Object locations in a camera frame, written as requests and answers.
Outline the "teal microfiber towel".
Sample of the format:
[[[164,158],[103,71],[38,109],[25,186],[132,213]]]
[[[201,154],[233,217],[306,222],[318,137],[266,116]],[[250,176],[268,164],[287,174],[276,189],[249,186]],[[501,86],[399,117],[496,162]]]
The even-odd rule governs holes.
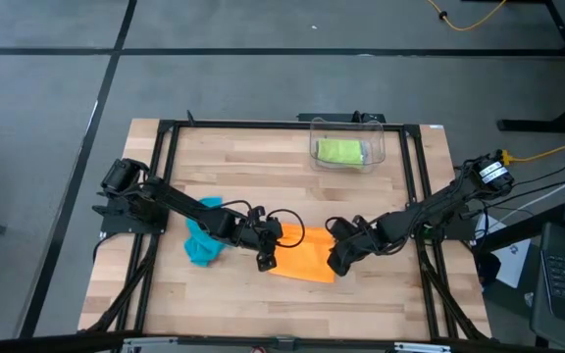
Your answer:
[[[208,267],[227,247],[202,230],[197,222],[187,219],[188,238],[183,244],[190,262],[198,267]]]

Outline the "orange microfiber towel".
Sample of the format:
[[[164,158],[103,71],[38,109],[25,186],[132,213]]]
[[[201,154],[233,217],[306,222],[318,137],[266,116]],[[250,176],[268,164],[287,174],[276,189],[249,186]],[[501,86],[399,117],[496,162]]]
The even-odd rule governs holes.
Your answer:
[[[270,274],[314,282],[333,283],[335,273],[327,264],[334,238],[323,227],[282,224],[281,245],[276,247],[277,265]]]

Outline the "clear plastic bin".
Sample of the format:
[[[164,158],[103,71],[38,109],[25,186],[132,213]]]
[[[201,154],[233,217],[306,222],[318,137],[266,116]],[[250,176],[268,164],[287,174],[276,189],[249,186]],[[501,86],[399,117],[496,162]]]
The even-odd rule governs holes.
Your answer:
[[[384,130],[378,122],[346,123],[331,122],[318,117],[309,125],[309,154],[311,167],[319,172],[338,172],[350,174],[364,174],[371,172],[377,165],[385,160]],[[319,139],[352,139],[369,140],[374,144],[375,163],[370,166],[352,167],[323,163],[317,160],[316,143]]]

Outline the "black desk frame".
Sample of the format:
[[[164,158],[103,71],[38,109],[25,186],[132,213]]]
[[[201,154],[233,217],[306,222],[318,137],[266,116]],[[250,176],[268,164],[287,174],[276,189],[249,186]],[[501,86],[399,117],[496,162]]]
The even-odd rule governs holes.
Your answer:
[[[565,23],[553,0],[538,1],[545,5],[560,36],[565,39]],[[496,126],[500,131],[565,133],[565,112],[550,121],[503,119],[497,120]]]

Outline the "white paper sheet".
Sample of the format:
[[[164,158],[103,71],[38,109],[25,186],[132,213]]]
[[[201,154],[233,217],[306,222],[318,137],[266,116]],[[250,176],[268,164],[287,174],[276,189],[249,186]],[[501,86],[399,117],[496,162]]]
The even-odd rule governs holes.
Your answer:
[[[504,223],[500,223],[492,216],[480,215],[475,229],[477,240],[483,237],[486,224],[489,225],[487,238],[490,238],[493,232],[505,228]],[[496,275],[497,280],[512,288],[518,287],[530,245],[531,240],[527,238],[491,252],[491,255],[494,255],[500,262]]]

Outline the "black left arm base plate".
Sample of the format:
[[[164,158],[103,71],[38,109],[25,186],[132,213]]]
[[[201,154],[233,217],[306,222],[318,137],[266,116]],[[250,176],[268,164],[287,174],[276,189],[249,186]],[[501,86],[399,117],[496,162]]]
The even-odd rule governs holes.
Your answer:
[[[108,199],[105,206],[94,205],[92,210],[102,218],[100,230],[117,233],[164,233],[169,211],[138,194],[125,196],[100,192]]]

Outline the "black rig beam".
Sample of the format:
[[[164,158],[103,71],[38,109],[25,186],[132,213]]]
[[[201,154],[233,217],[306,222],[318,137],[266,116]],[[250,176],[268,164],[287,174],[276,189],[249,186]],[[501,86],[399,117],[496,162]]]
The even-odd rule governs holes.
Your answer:
[[[127,338],[150,336],[176,336],[177,345],[214,346],[262,346],[274,348],[276,337],[224,337],[198,335],[145,335],[132,330],[115,332],[83,332],[67,335],[39,336],[0,340],[0,353],[96,353],[104,350],[122,348]],[[334,348],[334,349],[383,349],[390,351],[395,342],[418,342],[447,345],[452,353],[526,353],[525,348],[496,341],[476,341],[452,338],[439,338],[430,341],[406,340],[358,340],[297,338],[296,349]]]

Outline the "black aluminium table frame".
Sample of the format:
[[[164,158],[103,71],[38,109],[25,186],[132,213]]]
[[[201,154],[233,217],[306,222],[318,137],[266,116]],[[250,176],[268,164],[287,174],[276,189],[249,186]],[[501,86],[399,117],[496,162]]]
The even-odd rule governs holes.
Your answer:
[[[308,144],[305,123],[200,121],[180,123],[162,152],[174,156],[172,186],[188,195],[220,196],[237,209],[283,208],[285,222],[308,227],[400,210],[454,176],[442,126],[387,126],[385,161],[367,174],[315,171]],[[151,284],[134,292],[148,301],[147,335],[430,341],[432,328],[447,332],[440,302],[435,318],[427,317],[413,242],[317,283],[261,273],[255,253],[239,248],[197,267],[183,249],[187,236],[184,218],[170,215]]]

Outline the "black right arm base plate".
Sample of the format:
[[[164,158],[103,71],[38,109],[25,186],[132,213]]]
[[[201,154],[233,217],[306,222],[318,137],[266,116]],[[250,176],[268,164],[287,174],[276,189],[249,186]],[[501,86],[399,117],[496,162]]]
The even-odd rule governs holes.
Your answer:
[[[429,201],[404,213],[406,235],[424,240],[471,240],[474,226],[470,209],[463,201]]]

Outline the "dark blue pouch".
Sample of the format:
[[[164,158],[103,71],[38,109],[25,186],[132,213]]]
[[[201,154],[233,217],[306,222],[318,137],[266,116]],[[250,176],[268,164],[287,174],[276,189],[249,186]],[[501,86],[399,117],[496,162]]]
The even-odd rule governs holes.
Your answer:
[[[501,267],[500,260],[492,253],[486,253],[476,258],[476,265],[482,289],[494,284]]]

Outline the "lime green microfiber towel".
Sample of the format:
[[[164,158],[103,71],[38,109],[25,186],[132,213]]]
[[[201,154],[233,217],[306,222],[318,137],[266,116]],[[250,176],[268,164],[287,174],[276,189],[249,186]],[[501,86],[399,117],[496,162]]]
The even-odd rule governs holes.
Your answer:
[[[364,165],[362,142],[352,139],[319,139],[316,143],[317,160],[323,163],[361,167]]]

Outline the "silver metal bracket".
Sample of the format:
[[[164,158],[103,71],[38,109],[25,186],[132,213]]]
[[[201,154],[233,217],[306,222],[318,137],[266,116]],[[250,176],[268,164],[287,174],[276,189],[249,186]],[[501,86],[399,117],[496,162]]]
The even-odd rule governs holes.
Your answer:
[[[179,339],[176,336],[150,336],[127,338],[122,345],[122,353],[141,353],[143,348],[165,345],[177,345]]]
[[[390,353],[452,353],[447,345],[418,342],[395,342]]]

